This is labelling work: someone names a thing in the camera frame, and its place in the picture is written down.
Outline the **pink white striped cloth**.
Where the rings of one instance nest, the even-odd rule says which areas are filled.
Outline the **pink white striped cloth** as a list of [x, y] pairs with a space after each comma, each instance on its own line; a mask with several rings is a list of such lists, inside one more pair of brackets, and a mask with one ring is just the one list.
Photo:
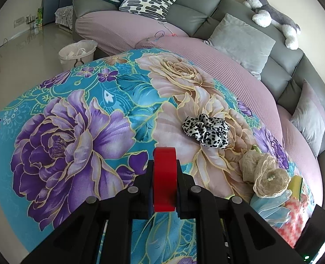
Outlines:
[[290, 220], [284, 223], [280, 228], [273, 229], [292, 247], [294, 248], [296, 242], [300, 238], [304, 227], [312, 215], [312, 203], [308, 201], [306, 195], [301, 194], [300, 200], [295, 197], [290, 197], [284, 204], [286, 209], [290, 210]]

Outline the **beige lace scrunchie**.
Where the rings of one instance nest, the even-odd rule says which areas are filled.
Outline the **beige lace scrunchie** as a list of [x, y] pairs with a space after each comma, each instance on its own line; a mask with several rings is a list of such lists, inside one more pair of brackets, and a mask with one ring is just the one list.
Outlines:
[[255, 150], [247, 151], [239, 161], [244, 182], [253, 184], [253, 191], [259, 198], [280, 196], [288, 187], [291, 177], [278, 166], [277, 159]]

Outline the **red tape roll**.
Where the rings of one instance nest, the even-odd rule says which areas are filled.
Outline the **red tape roll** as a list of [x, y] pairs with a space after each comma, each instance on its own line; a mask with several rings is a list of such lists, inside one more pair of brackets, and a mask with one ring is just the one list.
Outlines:
[[155, 212], [173, 212], [176, 208], [177, 158], [173, 147], [153, 151], [153, 208]]

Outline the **black white leopard scrunchie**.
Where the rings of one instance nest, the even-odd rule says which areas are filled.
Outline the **black white leopard scrunchie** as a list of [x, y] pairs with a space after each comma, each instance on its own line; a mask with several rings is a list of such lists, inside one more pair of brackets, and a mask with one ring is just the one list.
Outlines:
[[225, 149], [228, 146], [229, 125], [222, 118], [206, 114], [188, 116], [182, 123], [182, 129], [205, 147]]

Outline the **light blue cloth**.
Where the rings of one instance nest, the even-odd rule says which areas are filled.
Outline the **light blue cloth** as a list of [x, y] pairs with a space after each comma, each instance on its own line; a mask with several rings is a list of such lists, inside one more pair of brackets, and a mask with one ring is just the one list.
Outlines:
[[273, 198], [260, 198], [253, 195], [250, 206], [270, 225], [281, 228], [290, 219], [291, 210], [284, 207], [290, 199], [292, 191], [287, 189], [280, 196]]

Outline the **yellow sponge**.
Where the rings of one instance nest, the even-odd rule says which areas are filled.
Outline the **yellow sponge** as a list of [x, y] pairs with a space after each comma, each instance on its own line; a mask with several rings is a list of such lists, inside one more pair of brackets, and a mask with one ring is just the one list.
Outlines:
[[298, 200], [301, 201], [301, 190], [303, 185], [303, 178], [298, 175], [294, 175], [290, 183], [288, 184], [288, 189], [292, 191], [292, 196]]

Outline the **floral teal blanket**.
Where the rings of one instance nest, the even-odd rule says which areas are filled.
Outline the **floral teal blanket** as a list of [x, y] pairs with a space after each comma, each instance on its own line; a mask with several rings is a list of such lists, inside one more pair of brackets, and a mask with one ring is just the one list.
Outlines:
[[[88, 197], [105, 200], [132, 186], [156, 147], [175, 148], [177, 168], [196, 185], [250, 205], [253, 184], [239, 167], [247, 151], [270, 154], [291, 178], [300, 176], [276, 125], [262, 117], [266, 110], [278, 116], [273, 96], [238, 66], [203, 70], [157, 48], [65, 71], [0, 112], [0, 197], [12, 202], [6, 216], [29, 255]], [[225, 149], [184, 133], [184, 120], [199, 114], [229, 125]], [[195, 220], [179, 218], [176, 208], [133, 220], [130, 263], [197, 263]]]

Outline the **grey pink right cushion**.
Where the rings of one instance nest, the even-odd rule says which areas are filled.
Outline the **grey pink right cushion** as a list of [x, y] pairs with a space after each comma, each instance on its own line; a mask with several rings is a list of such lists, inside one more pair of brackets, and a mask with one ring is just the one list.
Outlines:
[[317, 157], [325, 133], [325, 109], [306, 79], [290, 122], [301, 132], [313, 155]]

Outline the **grey middle cushion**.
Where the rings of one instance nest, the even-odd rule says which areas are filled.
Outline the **grey middle cushion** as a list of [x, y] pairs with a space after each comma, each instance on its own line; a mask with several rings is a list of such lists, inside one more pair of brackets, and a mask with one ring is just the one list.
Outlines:
[[205, 43], [236, 61], [260, 80], [276, 41], [242, 20], [226, 14]]

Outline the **white waste basket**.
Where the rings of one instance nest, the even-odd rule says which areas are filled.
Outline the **white waste basket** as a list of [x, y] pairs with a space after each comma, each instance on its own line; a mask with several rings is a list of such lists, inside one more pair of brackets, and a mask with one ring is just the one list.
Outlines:
[[63, 47], [58, 53], [63, 71], [68, 71], [93, 61], [96, 48], [97, 42], [87, 39]]

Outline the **husky plush toy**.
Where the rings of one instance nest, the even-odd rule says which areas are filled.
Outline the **husky plush toy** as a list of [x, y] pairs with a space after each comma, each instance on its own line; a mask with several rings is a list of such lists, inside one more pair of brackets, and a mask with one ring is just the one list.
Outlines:
[[272, 24], [284, 35], [288, 49], [298, 49], [301, 29], [291, 18], [271, 6], [267, 0], [245, 0], [243, 4], [254, 12], [252, 20], [255, 24], [263, 28]]

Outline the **black white patterned cushion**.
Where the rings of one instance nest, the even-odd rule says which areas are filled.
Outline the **black white patterned cushion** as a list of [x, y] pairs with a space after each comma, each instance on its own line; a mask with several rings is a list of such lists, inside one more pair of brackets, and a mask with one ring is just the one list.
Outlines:
[[165, 22], [170, 7], [177, 0], [124, 0], [119, 10]]

